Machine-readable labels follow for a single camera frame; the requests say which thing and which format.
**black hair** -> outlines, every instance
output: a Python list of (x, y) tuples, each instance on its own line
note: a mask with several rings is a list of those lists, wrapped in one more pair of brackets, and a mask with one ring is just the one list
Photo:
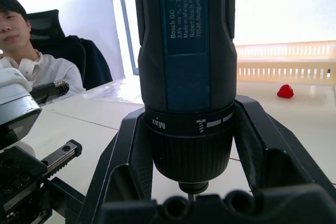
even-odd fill
[(26, 10), (18, 0), (0, 0), (0, 12), (15, 12), (21, 14), (25, 21), (28, 21)]

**man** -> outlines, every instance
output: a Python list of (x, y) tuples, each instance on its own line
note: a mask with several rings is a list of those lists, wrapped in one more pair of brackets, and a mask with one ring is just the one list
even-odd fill
[(61, 99), (85, 91), (75, 64), (52, 55), (43, 55), (30, 42), (30, 22), (17, 0), (0, 0), (0, 68), (17, 68), (37, 86), (57, 80), (69, 83), (70, 90)]

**blue label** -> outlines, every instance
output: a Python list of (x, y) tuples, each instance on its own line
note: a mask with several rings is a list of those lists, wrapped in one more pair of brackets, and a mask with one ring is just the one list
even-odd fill
[(160, 0), (167, 108), (199, 113), (210, 105), (208, 0)]

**red object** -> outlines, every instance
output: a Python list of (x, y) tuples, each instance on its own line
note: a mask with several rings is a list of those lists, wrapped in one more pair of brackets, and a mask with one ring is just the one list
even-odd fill
[(293, 89), (288, 84), (283, 85), (278, 91), (278, 96), (279, 97), (291, 98), (291, 97), (293, 97), (293, 95), (294, 95)]

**electric screwdriver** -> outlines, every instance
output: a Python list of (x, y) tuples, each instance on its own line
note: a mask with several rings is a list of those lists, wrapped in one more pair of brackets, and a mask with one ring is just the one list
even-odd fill
[(135, 0), (154, 163), (189, 195), (226, 168), (233, 139), (235, 0)]

